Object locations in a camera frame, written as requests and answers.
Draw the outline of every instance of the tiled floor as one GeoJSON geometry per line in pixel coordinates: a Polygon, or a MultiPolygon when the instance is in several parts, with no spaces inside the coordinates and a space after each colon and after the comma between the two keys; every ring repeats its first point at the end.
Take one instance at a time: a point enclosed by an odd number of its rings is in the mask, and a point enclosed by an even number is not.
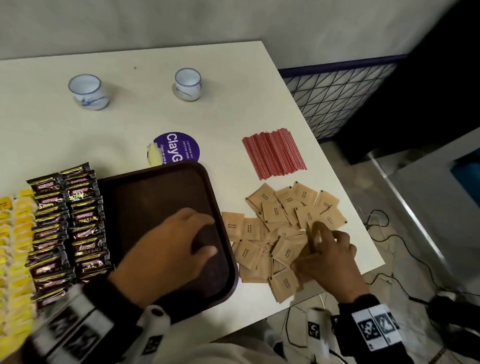
{"type": "MultiPolygon", "coordinates": [[[[365,162],[351,166],[344,160],[333,142],[325,143],[321,146],[354,206],[358,206],[358,210],[361,209],[363,213],[369,213],[371,210],[378,208],[389,215],[389,226],[381,230],[373,227],[371,229],[372,237],[382,240],[383,236],[398,233],[404,237],[410,251],[414,254],[419,254],[408,234],[409,229],[413,228],[412,222],[405,218],[399,218],[398,214],[395,213],[395,208],[392,205],[397,203],[397,201],[393,201],[391,195],[386,191],[386,184],[372,163],[365,162]]],[[[360,214],[360,218],[366,221],[367,216],[360,214]]],[[[366,273],[364,278],[367,283],[371,283],[377,273],[384,273],[397,278],[411,296],[429,300],[434,295],[434,285],[429,278],[428,272],[424,270],[424,267],[420,267],[419,263],[408,254],[401,240],[390,238],[387,242],[375,244],[385,261],[385,265],[366,273]]],[[[386,277],[380,276],[371,285],[371,292],[381,302],[389,305],[390,310],[401,326],[407,351],[416,364],[427,363],[437,354],[442,348],[442,343],[438,334],[429,323],[425,307],[409,301],[399,284],[386,277]]],[[[335,298],[326,292],[322,293],[321,297],[325,308],[329,309],[333,314],[338,314],[335,298]]],[[[322,307],[322,301],[318,296],[301,302],[290,309],[288,334],[290,340],[299,346],[305,346],[306,344],[305,312],[310,307],[322,307]]],[[[287,310],[284,310],[267,318],[267,322],[283,337],[289,363],[310,363],[312,356],[307,349],[297,348],[288,343],[286,318],[287,310]]],[[[476,361],[463,358],[457,354],[456,357],[463,364],[476,363],[476,361]]],[[[450,352],[447,352],[438,363],[458,363],[458,360],[450,352]]],[[[353,358],[346,358],[346,361],[355,363],[353,358]]],[[[332,358],[330,361],[317,359],[317,362],[340,363],[337,358],[332,358]]]]}

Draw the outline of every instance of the hand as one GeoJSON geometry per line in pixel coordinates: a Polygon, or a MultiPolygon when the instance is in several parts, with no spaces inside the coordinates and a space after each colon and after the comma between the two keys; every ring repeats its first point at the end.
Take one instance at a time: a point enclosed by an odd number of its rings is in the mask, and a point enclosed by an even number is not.
{"type": "Polygon", "coordinates": [[[298,258],[291,268],[315,279],[339,303],[351,303],[369,294],[355,263],[357,248],[350,244],[350,236],[343,231],[331,231],[322,222],[312,226],[312,237],[318,236],[318,233],[322,242],[316,244],[316,252],[298,258]]]}
{"type": "Polygon", "coordinates": [[[217,254],[204,246],[192,255],[192,241],[213,217],[183,208],[145,234],[108,279],[132,303],[146,308],[158,298],[197,278],[217,254]]]}

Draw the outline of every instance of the black wire grid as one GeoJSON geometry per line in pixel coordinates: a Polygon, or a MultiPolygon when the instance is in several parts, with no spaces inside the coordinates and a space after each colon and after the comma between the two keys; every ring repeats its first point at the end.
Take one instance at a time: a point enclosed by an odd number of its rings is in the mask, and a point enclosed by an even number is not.
{"type": "Polygon", "coordinates": [[[375,92],[396,63],[284,77],[285,84],[319,141],[330,139],[375,92]]]}

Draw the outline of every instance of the brown tray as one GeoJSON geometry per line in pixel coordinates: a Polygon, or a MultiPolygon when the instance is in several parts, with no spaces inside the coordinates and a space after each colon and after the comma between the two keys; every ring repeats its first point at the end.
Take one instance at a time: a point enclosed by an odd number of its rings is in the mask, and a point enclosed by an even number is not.
{"type": "Polygon", "coordinates": [[[238,282],[237,264],[208,174],[200,163],[187,161],[152,167],[104,178],[98,185],[104,199],[107,245],[114,264],[147,231],[182,207],[191,207],[215,219],[215,225],[203,228],[195,237],[192,251],[214,245],[218,253],[196,280],[155,302],[172,322],[196,315],[232,295],[238,282]]]}

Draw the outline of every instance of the purple sticker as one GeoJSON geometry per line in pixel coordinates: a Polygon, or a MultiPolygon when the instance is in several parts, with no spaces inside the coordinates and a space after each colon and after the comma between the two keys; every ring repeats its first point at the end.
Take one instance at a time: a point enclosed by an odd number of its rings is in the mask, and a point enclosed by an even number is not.
{"type": "Polygon", "coordinates": [[[165,133],[153,140],[162,148],[163,163],[180,162],[181,160],[198,161],[200,148],[191,136],[179,133],[165,133]]]}

